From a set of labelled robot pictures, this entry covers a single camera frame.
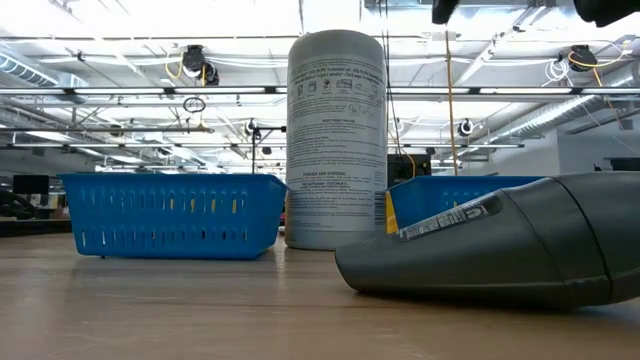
black cable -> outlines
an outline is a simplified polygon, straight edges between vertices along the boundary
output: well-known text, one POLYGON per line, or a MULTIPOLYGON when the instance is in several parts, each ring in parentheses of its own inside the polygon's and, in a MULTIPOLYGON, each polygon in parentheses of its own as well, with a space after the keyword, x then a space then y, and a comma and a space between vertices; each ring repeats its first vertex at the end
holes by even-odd
MULTIPOLYGON (((387 0, 384 0, 385 7, 385 18, 384 22, 389 22, 389 6, 387 0)), ((378 13, 380 14, 380 20, 382 18, 382 0, 378 1, 378 13)), ((391 104, 391 113, 393 115, 393 123, 394 128, 396 130, 396 145, 398 146, 398 155, 400 156, 400 161, 404 163, 404 156, 402 156, 402 149, 400 147, 400 132, 398 131, 398 118, 396 117, 396 108, 393 103, 393 91, 391 90, 391 67, 389 65, 391 61, 391 50, 390 50, 390 41, 389 41, 389 29, 387 28, 386 40, 385 40, 385 31, 381 29, 382 32, 382 50, 384 52, 385 57, 385 69, 387 71, 387 102, 391 104)), ((389 124, 389 107, 386 107, 386 117, 387 117, 387 126, 389 124)))

fluorescent light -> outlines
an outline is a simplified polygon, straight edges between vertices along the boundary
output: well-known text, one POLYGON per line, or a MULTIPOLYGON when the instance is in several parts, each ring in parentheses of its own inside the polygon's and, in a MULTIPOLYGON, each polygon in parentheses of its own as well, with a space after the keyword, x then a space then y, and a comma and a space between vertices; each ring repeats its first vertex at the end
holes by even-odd
POLYGON ((171 81, 171 79, 160 79, 160 81, 167 83, 173 87, 176 87, 176 84, 173 81, 171 81))
POLYGON ((507 149, 507 148, 521 148, 521 147, 524 147, 524 144, 487 144, 487 145, 473 145, 473 147, 478 149, 507 149))
POLYGON ((113 160, 122 161, 129 164, 140 164, 144 162, 143 160, 131 156, 110 155, 109 157, 113 160))
POLYGON ((78 95, 164 94, 163 88, 86 88, 75 89, 78 95))
POLYGON ((12 95, 64 95, 64 90, 62 90, 62 89, 44 89, 44 88, 0 89, 0 95, 2 95, 2 94, 12 94, 12 95))
POLYGON ((43 138, 43 139, 47 139, 47 140, 53 140, 53 141, 73 141, 73 138, 67 136, 67 135, 63 135, 60 133, 54 133, 54 132, 46 132, 46 131, 28 131, 27 134, 32 135, 32 136, 37 136, 39 138, 43 138))
POLYGON ((590 95, 640 95, 640 88, 586 88, 582 94, 590 95))
POLYGON ((119 144, 69 144, 70 147, 78 148, 112 148, 119 147, 119 144))
POLYGON ((264 94, 264 87, 199 87, 176 88, 176 94, 264 94))
POLYGON ((485 88, 480 89, 480 94, 568 94, 571 88, 485 88))
POLYGON ((61 148, 63 144, 53 144, 53 143, 24 143, 24 144, 9 144, 13 147, 24 147, 24 148, 61 148))
POLYGON ((78 151, 81 151, 81 152, 83 152, 85 154, 93 155, 93 156, 99 156, 99 157, 104 156, 104 155, 100 154, 99 152, 97 152, 95 150, 91 150, 91 149, 79 148, 78 151))
MULTIPOLYGON (((432 87, 432 88, 412 88, 412 87, 400 87, 391 88, 393 94, 448 94, 449 88, 446 87, 432 87)), ((469 92, 469 88, 452 88, 453 94, 466 94, 469 92)))
POLYGON ((175 144, 122 144, 124 145, 124 147, 129 147, 129 148, 160 148, 160 147, 167 147, 167 148, 172 148, 175 146, 175 144))

blue plastic basket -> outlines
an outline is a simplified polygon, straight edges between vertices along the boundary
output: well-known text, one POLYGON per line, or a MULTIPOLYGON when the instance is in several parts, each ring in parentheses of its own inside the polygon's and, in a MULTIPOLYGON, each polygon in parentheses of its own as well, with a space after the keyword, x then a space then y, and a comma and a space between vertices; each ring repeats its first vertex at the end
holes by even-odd
POLYGON ((287 187, 272 175, 60 175, 78 252, 255 258, 274 244, 287 187))
POLYGON ((419 176, 391 189, 398 228, 404 228, 498 189, 525 185, 536 176, 419 176))

gray handheld vacuum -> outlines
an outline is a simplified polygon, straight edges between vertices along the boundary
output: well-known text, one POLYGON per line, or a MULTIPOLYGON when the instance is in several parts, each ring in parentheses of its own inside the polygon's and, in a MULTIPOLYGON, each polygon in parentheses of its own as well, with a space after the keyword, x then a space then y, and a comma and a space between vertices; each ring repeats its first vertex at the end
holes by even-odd
POLYGON ((545 307, 640 295, 640 173, 544 178, 339 248, 361 292, 545 307))

wooden table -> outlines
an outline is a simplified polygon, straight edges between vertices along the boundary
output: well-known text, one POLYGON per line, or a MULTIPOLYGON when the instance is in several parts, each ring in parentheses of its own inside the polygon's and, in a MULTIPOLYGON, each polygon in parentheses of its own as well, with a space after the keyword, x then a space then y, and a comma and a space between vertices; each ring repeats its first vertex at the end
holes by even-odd
POLYGON ((333 254, 82 257, 0 240, 0 359, 640 359, 640 302, 572 313, 358 295, 333 254))

